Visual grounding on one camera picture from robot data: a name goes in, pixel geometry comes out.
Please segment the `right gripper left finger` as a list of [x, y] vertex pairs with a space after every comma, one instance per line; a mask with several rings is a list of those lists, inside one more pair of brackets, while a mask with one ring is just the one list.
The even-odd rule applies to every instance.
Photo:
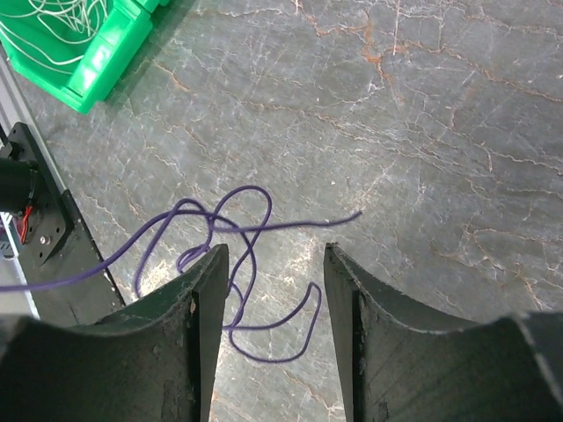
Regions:
[[207, 420], [228, 279], [229, 250], [219, 244], [95, 324], [4, 316], [2, 420]]

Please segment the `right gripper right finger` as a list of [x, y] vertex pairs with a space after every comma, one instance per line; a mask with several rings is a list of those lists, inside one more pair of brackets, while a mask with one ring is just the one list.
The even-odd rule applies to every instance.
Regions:
[[481, 324], [399, 292], [328, 244], [324, 282], [349, 421], [559, 421], [562, 315]]

